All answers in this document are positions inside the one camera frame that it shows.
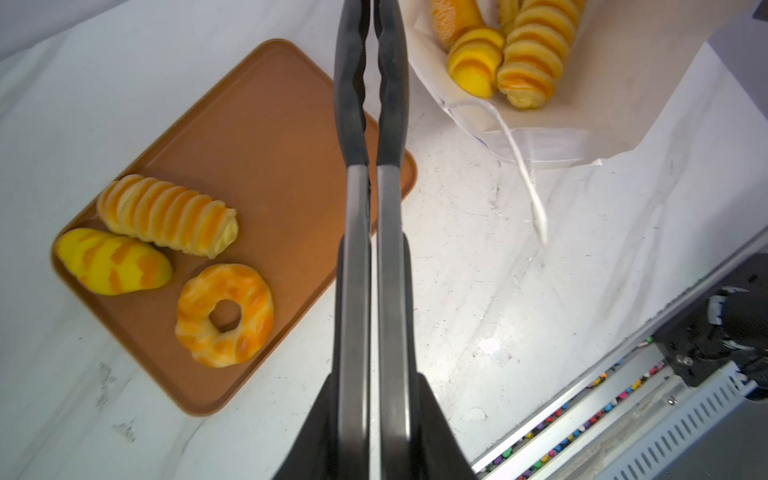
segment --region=white paper bag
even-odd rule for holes
[[[481,146],[538,168],[567,167],[635,148],[650,130],[701,45],[755,0],[588,0],[558,92],[536,111],[515,110],[459,88],[432,30],[429,0],[400,0],[410,64],[438,104]],[[498,27],[497,0],[478,0]],[[494,113],[504,122],[499,124]]]

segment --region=bread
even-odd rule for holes
[[[520,0],[498,0],[498,23],[502,26],[502,35],[509,35],[515,27],[515,18],[520,12]]]
[[[68,231],[54,250],[67,271],[99,295],[158,288],[173,273],[168,258],[149,245],[91,228]]]
[[[237,212],[207,195],[131,174],[112,182],[96,203],[109,230],[214,258],[237,238]]]
[[[470,94],[490,98],[496,89],[496,71],[502,64],[504,37],[489,27],[475,28],[459,37],[448,55],[448,73]]]
[[[222,333],[210,321],[221,300],[240,305],[237,328]],[[205,366],[221,368],[247,362],[270,338],[272,293],[261,276],[245,265],[209,266],[188,281],[177,306],[176,338]]]
[[[514,107],[539,108],[554,96],[583,9],[584,1],[523,1],[497,78],[498,89]]]
[[[467,31],[485,22],[475,0],[431,0],[432,25],[445,49],[450,49]]]

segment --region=black tongs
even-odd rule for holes
[[[379,39],[379,392],[382,478],[474,478],[426,378],[416,372],[400,168],[408,127],[408,55],[397,0],[372,0]],[[334,108],[346,162],[333,369],[275,479],[369,477],[371,183],[362,109],[371,0],[345,0],[336,39]]]

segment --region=vented metal cover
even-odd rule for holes
[[[757,384],[729,362],[715,372],[659,425],[602,471],[599,480],[650,480],[731,413]]]

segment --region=marble surface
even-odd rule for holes
[[[329,372],[332,290],[221,412],[193,418],[58,281],[48,251],[262,41],[288,38],[330,71],[338,14],[332,0],[130,0],[0,62],[0,478],[276,471]],[[374,114],[377,77],[369,68]],[[416,353],[469,460],[768,224],[768,121],[708,47],[636,151],[537,172],[547,247],[515,169],[415,77],[410,111]]]

